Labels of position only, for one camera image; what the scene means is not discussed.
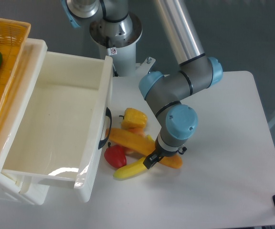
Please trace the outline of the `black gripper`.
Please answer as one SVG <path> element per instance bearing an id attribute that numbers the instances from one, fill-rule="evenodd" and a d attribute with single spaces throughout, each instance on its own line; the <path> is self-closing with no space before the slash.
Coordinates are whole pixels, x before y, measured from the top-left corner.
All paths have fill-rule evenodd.
<path id="1" fill-rule="evenodd" d="M 172 157 L 179 154 L 184 154 L 187 151 L 187 147 L 168 147 L 168 149 L 163 148 L 161 145 L 155 146 L 155 151 L 146 156 L 143 161 L 143 165 L 146 169 L 152 168 L 156 163 L 160 162 L 163 157 Z"/>

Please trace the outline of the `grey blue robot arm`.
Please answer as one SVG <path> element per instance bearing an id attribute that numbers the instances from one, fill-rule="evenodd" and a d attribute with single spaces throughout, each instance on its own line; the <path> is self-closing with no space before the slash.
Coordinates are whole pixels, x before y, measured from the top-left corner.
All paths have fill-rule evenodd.
<path id="1" fill-rule="evenodd" d="M 128 1 L 63 0 L 61 4 L 74 28 L 79 28 L 82 20 L 92 19 L 90 35 L 100 55 L 112 57 L 115 76 L 137 74 L 136 42 L 142 26 L 129 11 Z M 185 152 L 184 143 L 195 132 L 198 118 L 181 101 L 213 86 L 223 76 L 218 60 L 206 56 L 185 3 L 157 0 L 154 4 L 180 70 L 168 76 L 146 71 L 140 80 L 139 90 L 161 126 L 154 151 L 143 162 L 146 168 L 164 157 Z"/>

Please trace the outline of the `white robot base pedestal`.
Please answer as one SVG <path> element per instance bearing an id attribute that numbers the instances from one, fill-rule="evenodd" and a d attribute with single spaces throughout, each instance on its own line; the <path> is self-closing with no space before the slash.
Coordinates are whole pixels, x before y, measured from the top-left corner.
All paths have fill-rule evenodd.
<path id="1" fill-rule="evenodd" d="M 156 61 L 147 57 L 142 63 L 136 62 L 136 45 L 142 35 L 142 24 L 131 12 L 119 22 L 104 19 L 92 22 L 90 35 L 98 45 L 100 57 L 112 57 L 116 77 L 142 77 L 149 73 Z"/>

